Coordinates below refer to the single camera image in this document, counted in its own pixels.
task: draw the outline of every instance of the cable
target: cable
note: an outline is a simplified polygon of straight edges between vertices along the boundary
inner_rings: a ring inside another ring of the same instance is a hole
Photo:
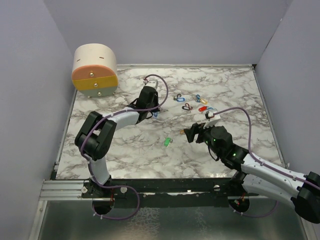
[[[218,160],[218,157],[214,158],[214,156],[212,156],[209,146],[208,146],[208,151],[209,151],[210,156],[213,158],[213,160],[217,161],[217,160]]]
[[[275,201],[274,207],[268,213],[265,213],[265,214],[262,214],[262,215],[248,215],[248,214],[245,214],[243,212],[239,212],[239,211],[235,210],[231,205],[229,205],[229,207],[233,209],[234,213],[237,213],[237,214],[239,214],[241,216],[244,216],[244,217],[247,217],[247,218],[256,218],[256,219],[258,219],[258,218],[264,218],[264,217],[267,217],[267,216],[273,214],[276,211],[278,205],[279,205],[279,202]]]
[[[270,165],[268,165],[267,163],[265,163],[265,162],[259,160],[258,158],[256,158],[256,156],[255,156],[255,155],[252,153],[252,151],[251,151],[251,132],[252,132],[251,119],[250,119],[250,116],[249,116],[248,112],[247,112],[244,108],[239,107],[239,106],[235,106],[235,107],[230,107],[230,108],[227,108],[227,109],[225,109],[225,110],[221,110],[221,111],[215,112],[214,114],[215,114],[215,115],[217,115],[217,114],[222,114],[222,113],[225,113],[225,112],[228,112],[228,111],[231,111],[231,110],[235,110],[235,109],[239,109],[239,110],[244,111],[246,117],[248,118],[248,122],[249,122],[248,151],[249,151],[249,154],[251,155],[251,157],[252,157],[256,162],[258,162],[259,164],[263,164],[263,165],[266,166],[267,168],[269,168],[269,169],[271,169],[271,170],[273,170],[273,171],[275,171],[275,172],[277,172],[277,173],[279,173],[279,174],[282,174],[282,175],[284,175],[284,176],[286,176],[286,177],[289,177],[289,178],[298,180],[298,181],[300,181],[300,182],[303,182],[303,183],[305,183],[305,184],[308,184],[308,185],[310,185],[310,186],[312,186],[312,187],[314,187],[315,189],[317,189],[317,190],[320,191],[320,187],[317,186],[317,185],[315,185],[315,184],[313,184],[312,182],[309,182],[309,181],[304,180],[304,179],[302,179],[302,178],[300,178],[300,177],[297,177],[297,176],[293,176],[293,175],[291,175],[291,174],[288,174],[288,173],[286,173],[286,172],[284,172],[284,171],[281,171],[281,170],[279,170],[279,169],[277,169],[277,168],[275,168],[275,167],[273,167],[273,166],[270,166]]]
[[[97,178],[94,176],[93,172],[92,172],[92,167],[90,165],[90,159],[87,155],[85,155],[84,153],[84,148],[85,148],[85,145],[87,144],[90,136],[93,134],[93,132],[98,128],[98,126],[103,122],[105,121],[106,119],[112,117],[112,116],[115,116],[115,115],[119,115],[119,114],[122,114],[122,113],[125,113],[125,112],[149,112],[149,111],[152,111],[152,110],[155,110],[155,109],[158,109],[159,107],[161,107],[167,100],[168,98],[168,95],[169,95],[169,87],[168,87],[168,84],[166,83],[166,81],[159,75],[157,74],[149,74],[147,75],[143,80],[145,81],[148,81],[147,78],[149,77],[157,77],[159,79],[161,79],[165,85],[165,89],[166,89],[166,94],[165,94],[165,97],[164,97],[164,100],[158,105],[158,106],[155,106],[155,107],[152,107],[152,108],[148,108],[148,109],[125,109],[125,110],[120,110],[120,111],[117,111],[115,113],[111,113],[105,117],[103,117],[100,121],[98,121],[94,127],[91,129],[91,131],[88,133],[88,135],[85,137],[82,145],[81,145],[81,148],[80,148],[80,153],[81,153],[81,156],[84,157],[86,160],[87,160],[87,163],[88,163],[88,169],[89,169],[89,172],[90,172],[90,175],[93,179],[93,181],[101,188],[103,189],[118,189],[118,188],[128,188],[128,189],[131,189],[132,191],[134,191],[134,193],[136,194],[136,197],[137,197],[137,206],[136,206],[136,209],[134,210],[133,213],[131,213],[130,215],[128,216],[125,216],[125,217],[111,217],[111,216],[104,216],[104,215],[99,215],[96,213],[95,211],[95,208],[94,206],[92,206],[92,209],[95,213],[95,215],[98,215],[99,217],[101,218],[104,218],[104,219],[110,219],[110,220],[126,220],[126,219],[129,219],[131,218],[132,216],[134,216],[138,210],[139,210],[139,207],[140,207],[140,198],[139,198],[139,194],[138,192],[131,186],[126,186],[126,185],[115,185],[115,186],[104,186],[102,185],[101,183],[98,182]]]

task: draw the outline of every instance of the metal frame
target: metal frame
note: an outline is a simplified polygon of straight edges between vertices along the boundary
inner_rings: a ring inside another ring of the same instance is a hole
[[[260,88],[259,82],[257,80],[256,72],[255,69],[251,64],[229,64],[229,65],[210,65],[210,64],[120,64],[117,66],[119,69],[125,69],[125,68],[249,68],[252,69],[256,84],[258,86],[259,93],[261,95],[262,103],[265,108],[265,112],[268,117],[268,121],[270,124],[270,128],[272,131],[273,138],[275,140],[276,147],[278,149],[278,153],[280,156],[281,163],[285,166],[286,163],[283,159],[281,149],[279,147],[276,135],[275,135],[275,130],[273,127],[273,122],[272,118],[268,109],[268,106],[266,104],[263,92]],[[63,130],[63,135],[61,139],[61,143],[59,146],[58,154],[55,160],[55,166],[54,170],[58,170],[58,165],[60,162],[62,150],[64,147],[64,142],[66,139],[66,134],[68,131],[68,126],[70,122],[70,117],[72,114],[72,110],[75,104],[76,100],[76,95],[77,95],[77,90],[74,91],[73,97],[72,97],[72,102],[70,105],[70,109],[67,115],[67,121]],[[39,238],[39,234],[41,231],[41,226],[42,222],[45,217],[46,213],[46,208],[48,201],[110,201],[110,198],[82,198],[82,187],[84,186],[84,183],[86,183],[87,180],[46,180],[42,184],[42,189],[40,192],[40,197],[39,197],[39,202],[37,205],[33,225],[31,228],[29,240],[36,240]],[[187,191],[186,194],[196,194],[195,192],[189,192]],[[238,197],[234,196],[229,196],[228,199],[235,199]],[[250,199],[255,199],[255,198],[266,198],[264,196],[250,196]],[[304,228],[307,239],[308,240],[317,240],[317,236],[313,227],[313,224],[302,219],[301,218],[301,227]]]

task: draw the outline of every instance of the table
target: table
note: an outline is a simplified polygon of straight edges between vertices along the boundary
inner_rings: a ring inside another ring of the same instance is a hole
[[[198,111],[202,103],[195,101],[199,94],[208,106],[218,110],[230,107],[245,108],[252,120],[252,151],[260,157],[281,165],[268,116],[252,67],[122,67],[118,69],[119,86],[116,95],[87,98],[77,92],[63,143],[56,179],[75,180],[89,177],[86,160],[74,145],[75,136],[91,111],[100,114],[121,110],[139,96],[148,74],[162,76],[169,86],[169,97],[157,118],[127,126],[115,132],[107,153],[107,167],[113,179],[163,178],[226,178],[234,170],[214,161],[205,144],[188,143],[180,130],[193,123],[205,121]],[[159,81],[159,102],[166,89]],[[173,99],[177,94],[186,102]],[[193,109],[182,109],[189,103]],[[248,148],[248,120],[240,110],[221,114],[217,126],[225,126],[233,141]],[[173,139],[164,146],[166,138]]]

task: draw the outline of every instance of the wall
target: wall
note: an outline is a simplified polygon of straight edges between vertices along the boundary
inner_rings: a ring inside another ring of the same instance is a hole
[[[0,239],[29,237],[71,103],[73,57],[41,0],[0,7]]]
[[[120,64],[257,64],[291,0],[44,0],[69,49]]]
[[[294,0],[256,68],[284,159],[307,174],[320,174],[319,9]]]

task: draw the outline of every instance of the gray floor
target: gray floor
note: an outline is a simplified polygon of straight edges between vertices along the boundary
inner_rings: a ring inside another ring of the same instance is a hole
[[[248,213],[263,214],[273,208],[270,199],[255,199]],[[114,209],[125,216],[131,209]],[[295,212],[280,204],[265,218],[248,218],[230,208],[142,208],[125,221],[93,217],[90,201],[48,202],[41,240],[304,240],[305,232]]]

